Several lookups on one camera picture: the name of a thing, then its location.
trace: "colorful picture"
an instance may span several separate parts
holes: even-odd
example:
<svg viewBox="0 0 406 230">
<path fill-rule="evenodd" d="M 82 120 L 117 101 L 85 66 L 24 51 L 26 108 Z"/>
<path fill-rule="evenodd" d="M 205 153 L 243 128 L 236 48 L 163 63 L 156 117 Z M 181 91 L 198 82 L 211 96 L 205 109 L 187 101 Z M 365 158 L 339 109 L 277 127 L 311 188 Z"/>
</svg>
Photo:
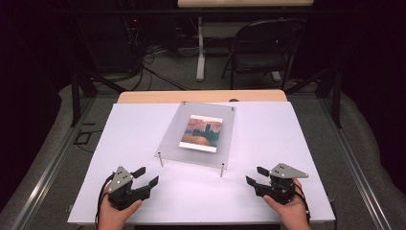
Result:
<svg viewBox="0 0 406 230">
<path fill-rule="evenodd" d="M 179 147 L 216 152 L 223 119 L 191 115 Z"/>
</svg>

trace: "human hand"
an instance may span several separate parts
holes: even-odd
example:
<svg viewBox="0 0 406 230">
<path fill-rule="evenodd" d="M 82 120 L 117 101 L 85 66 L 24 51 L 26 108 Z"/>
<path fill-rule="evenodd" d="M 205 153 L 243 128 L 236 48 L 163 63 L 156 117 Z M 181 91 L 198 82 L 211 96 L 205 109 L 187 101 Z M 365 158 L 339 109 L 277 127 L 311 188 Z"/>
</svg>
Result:
<svg viewBox="0 0 406 230">
<path fill-rule="evenodd" d="M 293 178 L 295 191 L 301 194 L 302 184 L 298 179 Z M 280 204 L 269 195 L 264 195 L 263 200 L 274 209 L 281 217 L 283 224 L 289 230 L 308 230 L 310 226 L 307 223 L 305 204 L 298 195 L 294 195 L 292 201 L 286 204 Z"/>
<path fill-rule="evenodd" d="M 109 186 L 106 186 L 104 189 L 105 196 L 101 202 L 99 230 L 122 230 L 125 221 L 140 208 L 143 201 L 139 199 L 120 211 L 108 200 L 108 188 Z"/>
</svg>

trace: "white tabletop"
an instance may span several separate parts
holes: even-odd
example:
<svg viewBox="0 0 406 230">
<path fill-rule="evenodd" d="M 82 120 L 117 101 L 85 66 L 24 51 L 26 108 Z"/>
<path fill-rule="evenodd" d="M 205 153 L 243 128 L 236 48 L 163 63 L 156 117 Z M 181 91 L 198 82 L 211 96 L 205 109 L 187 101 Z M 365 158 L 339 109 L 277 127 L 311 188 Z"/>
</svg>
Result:
<svg viewBox="0 0 406 230">
<path fill-rule="evenodd" d="M 311 221 L 331 221 L 334 215 L 308 150 L 291 103 L 239 102 L 228 169 L 154 157 L 178 103 L 115 104 L 93 155 L 68 222 L 92 224 L 97 198 L 105 178 L 118 166 L 134 172 L 147 167 L 134 180 L 133 189 L 159 175 L 151 198 L 128 223 L 139 224 L 255 224 L 279 223 L 279 216 L 255 196 L 245 175 L 260 183 L 257 166 L 274 168 L 285 163 L 309 174 L 300 179 Z"/>
<path fill-rule="evenodd" d="M 178 0 L 180 8 L 311 6 L 313 0 Z"/>
</svg>

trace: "clear acrylic sheet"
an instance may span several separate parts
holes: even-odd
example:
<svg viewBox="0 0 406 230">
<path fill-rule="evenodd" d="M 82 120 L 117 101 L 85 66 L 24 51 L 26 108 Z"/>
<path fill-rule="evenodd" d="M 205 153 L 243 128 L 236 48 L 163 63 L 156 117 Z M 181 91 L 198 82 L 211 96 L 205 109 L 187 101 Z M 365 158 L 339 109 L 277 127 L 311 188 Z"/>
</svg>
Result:
<svg viewBox="0 0 406 230">
<path fill-rule="evenodd" d="M 227 169 L 235 115 L 232 106 L 179 104 L 154 156 Z"/>
</svg>

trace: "equipment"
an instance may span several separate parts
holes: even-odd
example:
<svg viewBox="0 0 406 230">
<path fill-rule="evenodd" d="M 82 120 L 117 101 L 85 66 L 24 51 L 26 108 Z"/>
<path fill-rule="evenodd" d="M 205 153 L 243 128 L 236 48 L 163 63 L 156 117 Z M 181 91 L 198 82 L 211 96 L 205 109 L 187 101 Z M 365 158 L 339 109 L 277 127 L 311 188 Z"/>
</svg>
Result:
<svg viewBox="0 0 406 230">
<path fill-rule="evenodd" d="M 257 167 L 259 174 L 269 176 L 270 186 L 257 183 L 256 180 L 245 176 L 247 183 L 254 187 L 256 195 L 263 197 L 265 195 L 271 196 L 280 204 L 286 204 L 291 201 L 292 197 L 296 194 L 295 184 L 292 178 L 307 178 L 308 174 L 298 171 L 284 163 L 280 163 L 271 171 L 262 167 Z"/>
<path fill-rule="evenodd" d="M 150 197 L 150 192 L 158 184 L 159 176 L 149 181 L 148 185 L 139 189 L 131 190 L 132 179 L 138 178 L 146 173 L 146 167 L 130 173 L 120 166 L 114 174 L 113 180 L 108 189 L 110 202 L 117 206 L 118 210 L 127 208 L 138 199 L 145 200 Z"/>
</svg>

